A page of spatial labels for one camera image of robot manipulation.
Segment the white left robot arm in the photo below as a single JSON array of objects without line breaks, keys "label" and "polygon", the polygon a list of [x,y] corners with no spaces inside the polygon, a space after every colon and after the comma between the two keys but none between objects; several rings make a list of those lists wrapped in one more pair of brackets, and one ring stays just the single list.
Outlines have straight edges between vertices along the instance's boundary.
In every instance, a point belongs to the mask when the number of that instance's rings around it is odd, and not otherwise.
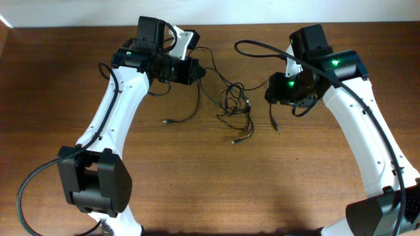
[{"label": "white left robot arm", "polygon": [[198,59],[186,54],[199,39],[193,29],[141,16],[136,36],[107,66],[108,88],[88,129],[58,153],[67,203],[94,218],[103,234],[144,234],[129,208],[133,181],[122,161],[125,139],[154,79],[191,85],[205,75]]}]

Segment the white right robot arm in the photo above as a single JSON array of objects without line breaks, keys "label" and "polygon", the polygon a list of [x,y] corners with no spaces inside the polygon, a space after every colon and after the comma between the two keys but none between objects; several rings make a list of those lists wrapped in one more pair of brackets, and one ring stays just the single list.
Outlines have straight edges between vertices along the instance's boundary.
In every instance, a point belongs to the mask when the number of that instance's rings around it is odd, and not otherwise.
[{"label": "white right robot arm", "polygon": [[419,229],[419,172],[402,153],[373,95],[368,72],[353,50],[334,52],[321,25],[292,33],[274,73],[267,102],[308,113],[322,102],[340,125],[358,164],[366,199],[317,235],[401,235]]}]

